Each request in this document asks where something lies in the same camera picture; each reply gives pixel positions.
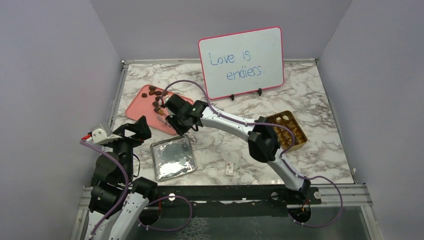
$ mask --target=marble surface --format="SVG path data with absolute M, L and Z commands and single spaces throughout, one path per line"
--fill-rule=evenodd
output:
M 218 109 L 230 114 L 257 119 L 285 110 L 291 111 L 299 122 L 308 142 L 300 149 L 287 153 L 288 159 L 306 176 L 325 176 L 335 183 L 353 183 L 334 117 L 314 63 L 285 63 L 286 82 L 283 86 L 263 92 L 236 96 L 234 101 L 213 101 Z M 165 88 L 176 80 L 192 80 L 204 86 L 200 63 L 130 64 L 119 102 L 114 128 L 134 121 L 125 110 L 146 84 Z M 202 92 L 186 82 L 173 85 L 170 90 L 195 100 L 205 100 Z M 140 176 L 156 181 L 150 145 L 175 136 L 151 129 L 152 137 L 134 149 L 141 159 Z M 265 185 L 284 182 L 266 164 L 249 155 L 243 140 L 213 128 L 190 131 L 197 170 L 159 185 Z M 234 163 L 233 176 L 225 175 L 226 163 Z M 134 161 L 134 172 L 139 167 Z M 313 184 L 327 184 L 323 179 Z

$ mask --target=pink cutting board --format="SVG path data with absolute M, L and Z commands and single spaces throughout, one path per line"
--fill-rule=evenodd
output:
M 149 95 L 150 86 L 150 84 L 147 84 L 141 88 L 137 96 L 135 96 L 135 98 L 132 100 L 132 102 L 126 109 L 125 115 L 135 121 L 137 121 L 141 116 L 145 116 L 147 119 L 147 124 L 150 127 L 170 135 L 176 135 L 177 133 L 175 132 L 175 130 L 172 129 L 169 125 L 165 124 L 165 118 L 168 116 L 168 110 L 166 108 L 162 108 L 163 112 L 165 112 L 165 116 L 161 116 L 160 114 L 154 111 L 155 107 L 152 105 L 152 103 L 155 101 L 155 98 L 157 96 Z M 164 90 L 162 88 L 156 87 L 155 91 L 163 92 Z M 173 94 L 173 92 L 169 92 L 167 95 L 163 96 L 163 98 L 170 97 Z M 184 100 L 188 101 L 190 104 L 193 104 L 193 100 L 191 100 L 190 98 L 181 95 L 179 96 Z

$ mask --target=whiteboard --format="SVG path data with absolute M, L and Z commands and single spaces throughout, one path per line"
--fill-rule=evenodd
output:
M 278 26 L 203 38 L 198 48 L 210 99 L 284 83 L 282 31 Z

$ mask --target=gray backdrop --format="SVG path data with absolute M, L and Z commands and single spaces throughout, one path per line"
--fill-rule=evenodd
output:
M 89 0 L 0 2 L 2 239 L 69 239 L 120 61 Z
M 384 239 L 422 239 L 424 1 L 353 0 L 318 63 Z
M 199 58 L 201 38 L 280 26 L 284 58 L 319 58 L 351 0 L 91 0 L 124 60 Z

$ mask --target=marble tabletop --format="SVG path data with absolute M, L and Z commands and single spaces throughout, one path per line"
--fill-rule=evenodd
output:
M 300 149 L 287 153 L 293 165 L 308 177 L 322 175 L 338 184 L 354 183 L 334 117 L 315 63 L 284 63 L 286 82 L 283 86 L 265 90 L 262 96 L 248 93 L 212 102 L 227 113 L 250 119 L 270 116 L 289 110 L 296 117 L 308 142 Z M 151 84 L 165 88 L 176 80 L 192 80 L 203 87 L 200 63 L 130 64 L 120 97 L 114 128 L 134 121 L 125 116 L 125 110 L 140 91 Z M 202 92 L 186 82 L 171 86 L 170 90 L 195 100 L 205 100 Z M 159 185 L 266 185 L 283 184 L 279 176 L 266 164 L 249 155 L 243 140 L 213 128 L 190 131 L 192 148 L 197 162 L 193 173 L 158 182 Z M 141 159 L 140 176 L 156 181 L 150 145 L 174 138 L 151 128 L 151 138 L 134 149 Z M 227 163 L 234 164 L 233 176 L 226 176 Z M 134 161 L 134 172 L 139 163 Z M 327 184 L 315 179 L 313 184 Z

